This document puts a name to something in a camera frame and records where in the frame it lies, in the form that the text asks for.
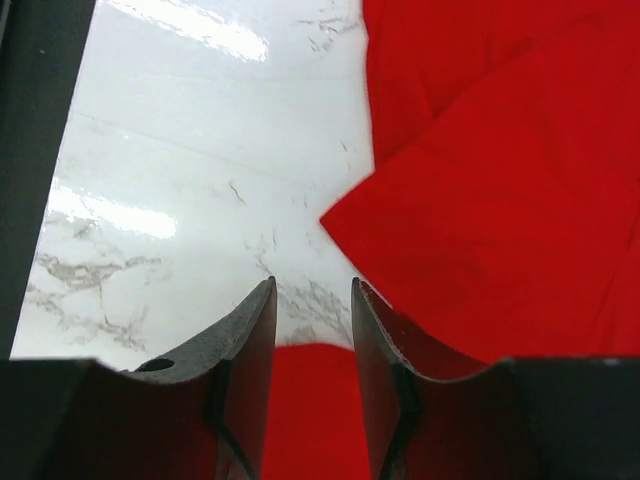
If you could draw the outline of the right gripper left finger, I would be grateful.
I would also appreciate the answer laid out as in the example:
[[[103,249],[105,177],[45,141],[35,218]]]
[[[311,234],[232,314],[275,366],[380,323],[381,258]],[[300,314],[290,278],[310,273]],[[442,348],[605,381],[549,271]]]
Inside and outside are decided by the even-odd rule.
[[[260,477],[276,324],[276,280],[268,277],[213,325],[124,372],[164,386],[205,381],[202,417],[218,442],[216,479]]]

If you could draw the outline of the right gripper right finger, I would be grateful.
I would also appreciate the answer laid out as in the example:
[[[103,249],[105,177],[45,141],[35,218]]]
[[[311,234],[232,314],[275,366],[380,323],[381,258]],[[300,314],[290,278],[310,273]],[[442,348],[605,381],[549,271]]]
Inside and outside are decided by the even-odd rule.
[[[351,286],[352,331],[374,479],[492,479],[494,372]]]

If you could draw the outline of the red t shirt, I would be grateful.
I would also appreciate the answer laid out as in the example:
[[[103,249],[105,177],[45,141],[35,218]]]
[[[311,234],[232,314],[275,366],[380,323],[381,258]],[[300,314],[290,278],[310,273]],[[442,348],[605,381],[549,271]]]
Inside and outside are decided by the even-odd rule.
[[[321,218],[490,368],[492,479],[639,475],[639,5],[366,1],[373,172]],[[265,479],[374,479],[355,347],[275,352]]]

